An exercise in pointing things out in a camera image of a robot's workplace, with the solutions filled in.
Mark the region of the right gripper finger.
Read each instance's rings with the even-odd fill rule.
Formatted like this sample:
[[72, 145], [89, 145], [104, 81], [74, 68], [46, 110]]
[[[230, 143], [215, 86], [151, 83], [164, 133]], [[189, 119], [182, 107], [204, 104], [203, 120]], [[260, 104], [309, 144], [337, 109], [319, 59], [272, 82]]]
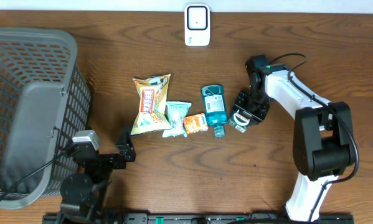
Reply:
[[233, 116], [235, 113], [238, 113], [243, 117], [248, 117], [248, 91], [242, 90], [238, 94], [230, 115]]
[[266, 113], [260, 112], [260, 111], [254, 111], [253, 113], [250, 113], [248, 111], [243, 111], [242, 116], [244, 118], [247, 118], [248, 124], [247, 126], [251, 125], [258, 125], [259, 123], [263, 122], [266, 117]]

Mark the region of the dark green square box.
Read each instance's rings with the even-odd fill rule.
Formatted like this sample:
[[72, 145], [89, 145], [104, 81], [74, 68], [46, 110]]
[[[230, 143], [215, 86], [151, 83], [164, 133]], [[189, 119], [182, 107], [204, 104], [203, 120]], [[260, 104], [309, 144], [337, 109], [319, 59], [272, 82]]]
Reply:
[[231, 125], [231, 127], [235, 128], [237, 131], [244, 133], [250, 124], [250, 119], [247, 119], [246, 117], [242, 116], [239, 113], [239, 110], [237, 110], [237, 111], [231, 112], [228, 123]]

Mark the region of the teal mouthwash bottle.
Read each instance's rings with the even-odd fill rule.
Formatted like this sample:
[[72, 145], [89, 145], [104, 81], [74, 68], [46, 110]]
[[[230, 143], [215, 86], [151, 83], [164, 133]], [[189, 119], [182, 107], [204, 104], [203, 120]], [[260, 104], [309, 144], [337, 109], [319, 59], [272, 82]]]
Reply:
[[225, 136], [224, 125], [228, 121], [222, 85], [207, 85], [201, 88], [204, 102], [205, 118], [209, 127], [213, 128], [214, 136], [222, 139]]

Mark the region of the yellow snack bag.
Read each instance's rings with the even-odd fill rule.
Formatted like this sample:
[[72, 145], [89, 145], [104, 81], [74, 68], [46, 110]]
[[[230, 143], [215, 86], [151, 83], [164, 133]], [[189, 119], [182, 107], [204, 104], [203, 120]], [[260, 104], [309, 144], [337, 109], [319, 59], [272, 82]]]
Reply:
[[139, 94], [139, 110], [131, 129], [132, 136], [172, 128], [165, 116], [170, 78], [171, 74], [133, 78]]

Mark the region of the orange snack packet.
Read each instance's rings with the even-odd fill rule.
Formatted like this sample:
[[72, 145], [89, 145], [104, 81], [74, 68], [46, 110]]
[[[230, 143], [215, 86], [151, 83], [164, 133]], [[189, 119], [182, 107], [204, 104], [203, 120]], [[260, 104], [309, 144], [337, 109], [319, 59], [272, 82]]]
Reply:
[[209, 129], [204, 113], [185, 117], [184, 127], [187, 134], [194, 134], [202, 131], [207, 131]]

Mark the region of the mint green snack packet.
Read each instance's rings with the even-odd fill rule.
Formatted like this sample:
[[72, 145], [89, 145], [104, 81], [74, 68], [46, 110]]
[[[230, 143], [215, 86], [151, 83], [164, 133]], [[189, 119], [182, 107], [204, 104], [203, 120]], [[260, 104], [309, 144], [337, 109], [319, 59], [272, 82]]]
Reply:
[[190, 102], [182, 101], [167, 101], [167, 117], [171, 129], [166, 129], [163, 131], [163, 137], [176, 137], [184, 136], [187, 137], [187, 131], [184, 127], [184, 118], [189, 112], [189, 108], [192, 106]]

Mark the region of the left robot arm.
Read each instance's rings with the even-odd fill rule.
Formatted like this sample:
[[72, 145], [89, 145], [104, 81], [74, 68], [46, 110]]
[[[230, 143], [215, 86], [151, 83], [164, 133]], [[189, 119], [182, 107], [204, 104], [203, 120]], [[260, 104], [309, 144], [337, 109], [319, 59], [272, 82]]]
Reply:
[[78, 131], [65, 147], [65, 155], [83, 171], [66, 177], [61, 186], [62, 202], [56, 223], [121, 223], [116, 212], [103, 209], [114, 170], [126, 168], [136, 159], [131, 128], [125, 126], [116, 144], [118, 152], [99, 153], [100, 140], [94, 130]]

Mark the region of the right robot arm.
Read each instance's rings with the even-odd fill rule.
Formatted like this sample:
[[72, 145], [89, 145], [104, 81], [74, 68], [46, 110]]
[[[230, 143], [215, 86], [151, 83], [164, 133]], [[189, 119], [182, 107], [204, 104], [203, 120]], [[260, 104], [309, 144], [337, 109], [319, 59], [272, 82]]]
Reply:
[[228, 123], [245, 132], [264, 121], [270, 101], [277, 101], [294, 119], [293, 160], [298, 177], [285, 213], [251, 215], [258, 223], [353, 223], [352, 215], [320, 214], [332, 185], [352, 179], [359, 168], [351, 109], [343, 101], [333, 103], [310, 90], [295, 75], [295, 68], [265, 55], [245, 62], [250, 89], [242, 90]]

